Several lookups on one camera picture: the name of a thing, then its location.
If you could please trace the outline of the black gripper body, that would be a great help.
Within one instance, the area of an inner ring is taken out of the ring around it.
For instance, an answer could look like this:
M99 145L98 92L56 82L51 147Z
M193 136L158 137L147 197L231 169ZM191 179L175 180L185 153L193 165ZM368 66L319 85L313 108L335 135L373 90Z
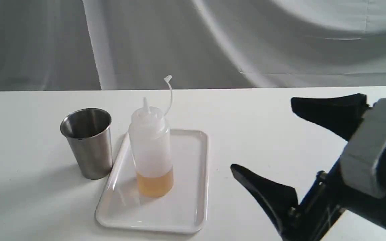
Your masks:
M294 188L282 185L282 189L290 202L280 231L284 241L320 241L356 198L356 191L343 181L341 159L330 171L317 172L302 201Z

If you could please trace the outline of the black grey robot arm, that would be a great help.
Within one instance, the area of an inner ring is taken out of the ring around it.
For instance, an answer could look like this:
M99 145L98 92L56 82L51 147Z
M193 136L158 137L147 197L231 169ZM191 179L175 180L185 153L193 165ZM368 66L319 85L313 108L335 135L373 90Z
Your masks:
M347 141L328 172L319 171L299 203L296 190L238 164L230 171L258 202L284 241L320 241L346 211L386 229L386 98L357 93L291 98L292 112Z

